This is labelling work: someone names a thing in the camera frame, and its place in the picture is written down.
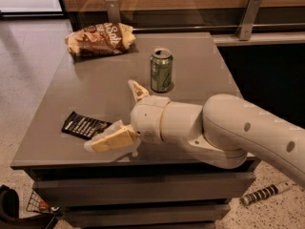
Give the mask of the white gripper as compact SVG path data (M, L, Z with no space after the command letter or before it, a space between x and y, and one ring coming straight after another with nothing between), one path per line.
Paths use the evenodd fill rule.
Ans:
M128 84L137 102L131 111L131 124L126 125L122 120L114 122L103 133L85 142L87 152L123 156L137 152L141 141L162 142L161 117L171 100L163 96L149 96L149 91L134 80L130 79Z

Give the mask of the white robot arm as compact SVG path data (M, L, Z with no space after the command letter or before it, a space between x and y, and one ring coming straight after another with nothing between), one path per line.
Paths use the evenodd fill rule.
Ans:
M210 165L232 169L257 156L305 186L305 130L230 94L211 96L205 104L174 102L151 95L128 82L135 105L131 123L118 120L87 141L93 153L132 146L136 142L177 145Z

